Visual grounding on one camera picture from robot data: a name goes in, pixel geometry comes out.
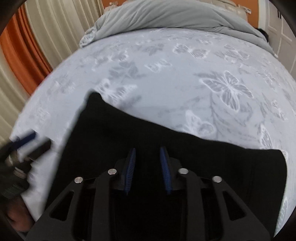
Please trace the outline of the left hand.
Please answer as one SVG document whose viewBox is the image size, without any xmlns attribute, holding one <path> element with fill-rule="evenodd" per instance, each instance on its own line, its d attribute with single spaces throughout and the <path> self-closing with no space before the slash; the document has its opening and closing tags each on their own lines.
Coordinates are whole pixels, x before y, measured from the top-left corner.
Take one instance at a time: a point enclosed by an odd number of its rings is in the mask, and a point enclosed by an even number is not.
<svg viewBox="0 0 296 241">
<path fill-rule="evenodd" d="M 18 232 L 28 232 L 35 223 L 22 197 L 6 205 L 6 214 L 12 228 Z"/>
</svg>

